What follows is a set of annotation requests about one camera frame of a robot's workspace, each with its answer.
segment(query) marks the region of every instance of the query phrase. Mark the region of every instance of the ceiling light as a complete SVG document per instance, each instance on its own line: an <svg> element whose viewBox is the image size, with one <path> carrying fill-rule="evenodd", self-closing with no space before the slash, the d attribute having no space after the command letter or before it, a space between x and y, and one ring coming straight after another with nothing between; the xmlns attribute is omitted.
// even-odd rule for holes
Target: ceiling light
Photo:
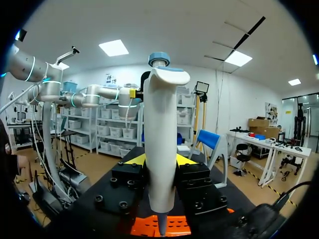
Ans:
<svg viewBox="0 0 319 239"><path fill-rule="evenodd" d="M20 31L18 31L18 33L15 35L15 39L16 39L17 41L19 41L19 38L20 38Z"/></svg>
<svg viewBox="0 0 319 239"><path fill-rule="evenodd" d="M317 65L318 64L318 60L317 60L316 55L313 55L313 58L314 58L315 65Z"/></svg>
<svg viewBox="0 0 319 239"><path fill-rule="evenodd" d="M300 80L299 79L294 79L292 81L288 81L288 83L292 86L295 86L295 85L299 85L301 84Z"/></svg>
<svg viewBox="0 0 319 239"><path fill-rule="evenodd" d="M63 62L60 62L59 67L61 67L62 70L65 70L65 69L68 69L68 68L69 68L69 66L66 65L66 64L64 64Z"/></svg>
<svg viewBox="0 0 319 239"><path fill-rule="evenodd" d="M108 56L127 55L129 53L121 40L105 42L99 44L99 47L101 47Z"/></svg>
<svg viewBox="0 0 319 239"><path fill-rule="evenodd" d="M236 66L243 66L247 62L249 62L252 59L252 57L247 56L239 51L234 51L225 62L228 62L230 64L236 65Z"/></svg>

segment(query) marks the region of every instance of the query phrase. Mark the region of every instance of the cardboard box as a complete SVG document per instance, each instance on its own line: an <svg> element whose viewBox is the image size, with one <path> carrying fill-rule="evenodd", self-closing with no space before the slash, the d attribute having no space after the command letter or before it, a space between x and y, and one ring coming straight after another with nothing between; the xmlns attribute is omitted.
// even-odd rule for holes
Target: cardboard box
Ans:
<svg viewBox="0 0 319 239"><path fill-rule="evenodd" d="M248 119L249 127L268 127L269 120L268 119Z"/></svg>
<svg viewBox="0 0 319 239"><path fill-rule="evenodd" d="M249 127L249 130L255 134L264 135L266 138L278 138L278 127Z"/></svg>

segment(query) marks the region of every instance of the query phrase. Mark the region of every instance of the yellow black caution tape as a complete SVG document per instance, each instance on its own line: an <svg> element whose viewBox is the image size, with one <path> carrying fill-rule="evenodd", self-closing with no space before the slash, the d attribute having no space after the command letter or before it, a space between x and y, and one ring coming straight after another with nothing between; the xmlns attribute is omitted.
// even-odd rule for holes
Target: yellow black caution tape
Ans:
<svg viewBox="0 0 319 239"><path fill-rule="evenodd" d="M77 159L77 158L80 158L80 157L83 157L83 156L85 156L85 155L87 155L89 152L86 152L86 153L84 153L84 154L82 154L82 155L80 155L80 156L77 156L75 159ZM38 173L38 176L43 176L43 175L45 175L45 173ZM23 182L25 182L26 181L26 179L17 179L16 181L15 181L15 183L16 184L19 184L19 183L23 183Z"/></svg>
<svg viewBox="0 0 319 239"><path fill-rule="evenodd" d="M253 174L252 172L248 171L247 169L243 168L247 173L249 173L250 175L252 175L254 178L256 178L258 181L260 181L260 178L258 178L255 174ZM270 188L271 190L273 190L275 193L277 193L279 196L281 196L281 193L278 192L276 189L274 189L272 186L269 186L268 184L266 185L268 188ZM297 207L297 204L292 202L291 200L288 200L288 202L290 202L292 205L294 205L295 207Z"/></svg>
<svg viewBox="0 0 319 239"><path fill-rule="evenodd" d="M86 153L84 153L84 154L82 154L82 155L80 155L80 156L77 156L75 159L78 159L78 158L80 158L80 157L83 157L83 156L85 156L85 155L87 155L89 152L86 152Z"/></svg>

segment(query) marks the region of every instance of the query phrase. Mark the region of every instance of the orange tray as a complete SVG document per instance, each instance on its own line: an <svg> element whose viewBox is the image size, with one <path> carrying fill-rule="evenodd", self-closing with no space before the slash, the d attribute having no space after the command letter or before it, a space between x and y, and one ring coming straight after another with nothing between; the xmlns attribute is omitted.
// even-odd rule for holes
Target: orange tray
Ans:
<svg viewBox="0 0 319 239"><path fill-rule="evenodd" d="M190 234L190 228L185 216L168 216L166 237L177 237ZM131 235L143 237L160 237L158 217L153 215L148 218L136 218L131 230Z"/></svg>

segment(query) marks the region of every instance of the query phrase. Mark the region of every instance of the black stool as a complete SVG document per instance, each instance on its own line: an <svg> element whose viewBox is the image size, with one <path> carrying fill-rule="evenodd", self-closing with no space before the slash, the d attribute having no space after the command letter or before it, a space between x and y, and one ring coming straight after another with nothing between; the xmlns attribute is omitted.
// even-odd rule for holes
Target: black stool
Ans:
<svg viewBox="0 0 319 239"><path fill-rule="evenodd" d="M237 176L246 176L247 172L243 170L245 162L248 162L250 160L251 155L243 154L242 151L248 150L248 145L244 143L240 143L236 146L236 154L239 153L239 155L236 156L237 160L241 162L241 166L239 169L234 171L234 174Z"/></svg>

